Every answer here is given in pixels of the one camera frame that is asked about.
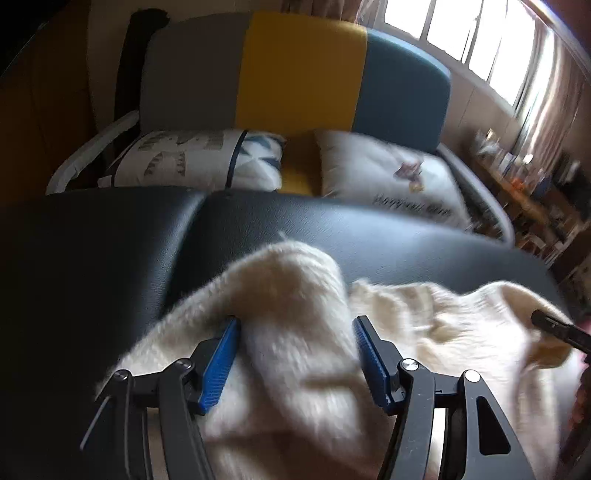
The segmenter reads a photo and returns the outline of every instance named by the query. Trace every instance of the sofa backrest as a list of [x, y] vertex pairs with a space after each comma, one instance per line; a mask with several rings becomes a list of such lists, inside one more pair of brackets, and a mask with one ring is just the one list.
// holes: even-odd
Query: sofa backrest
[[338, 129], [433, 152], [449, 95], [449, 71], [390, 35], [303, 15], [217, 14], [154, 34], [140, 122], [142, 132]]

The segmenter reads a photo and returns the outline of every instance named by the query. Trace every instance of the fluffy white blanket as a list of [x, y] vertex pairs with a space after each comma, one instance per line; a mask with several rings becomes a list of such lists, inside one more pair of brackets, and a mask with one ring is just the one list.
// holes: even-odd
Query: fluffy white blanket
[[[403, 356], [434, 372], [478, 370], [517, 433], [538, 480], [558, 449], [553, 380], [569, 349], [530, 323], [549, 302], [497, 282], [459, 296], [435, 284], [348, 291], [339, 266], [298, 242], [266, 247], [182, 301], [121, 358], [134, 375], [190, 356], [227, 315], [242, 338], [219, 404], [199, 425], [218, 480], [375, 478], [394, 418], [374, 406], [360, 371], [352, 320], [367, 315]], [[426, 478], [437, 478], [443, 410], [436, 411]], [[151, 418], [156, 478], [166, 478]]]

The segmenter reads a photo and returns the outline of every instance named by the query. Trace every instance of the black leather seat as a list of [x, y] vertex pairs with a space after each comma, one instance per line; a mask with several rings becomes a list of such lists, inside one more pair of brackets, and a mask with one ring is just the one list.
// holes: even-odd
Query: black leather seat
[[[329, 253], [347, 281], [433, 281], [464, 293], [510, 280], [564, 308], [542, 263], [521, 251], [328, 200], [99, 189], [13, 207], [0, 221], [1, 478], [82, 478], [76, 448], [105, 371], [180, 298], [284, 237]], [[556, 372], [565, 417], [577, 371], [570, 362]]]

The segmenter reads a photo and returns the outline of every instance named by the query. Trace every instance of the beige curtain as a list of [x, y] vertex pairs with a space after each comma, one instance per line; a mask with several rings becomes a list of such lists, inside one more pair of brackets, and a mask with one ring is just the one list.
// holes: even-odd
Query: beige curtain
[[282, 12], [357, 22], [374, 0], [283, 0]]
[[[515, 152], [520, 156], [533, 155], [532, 166], [536, 171], [550, 172], [556, 165], [562, 144], [577, 114], [584, 86], [584, 75], [569, 50], [547, 29], [545, 48], [552, 55], [547, 82], [534, 79], [526, 99], [528, 105], [525, 121]], [[539, 70], [544, 68], [538, 63]]]

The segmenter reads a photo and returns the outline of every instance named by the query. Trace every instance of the pillow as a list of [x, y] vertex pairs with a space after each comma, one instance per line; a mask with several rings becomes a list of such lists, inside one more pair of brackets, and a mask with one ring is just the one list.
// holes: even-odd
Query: pillow
[[283, 144], [281, 136], [258, 131], [156, 131], [128, 147], [99, 186], [277, 190]]
[[441, 158], [350, 132], [316, 131], [322, 195], [470, 228], [470, 217]]

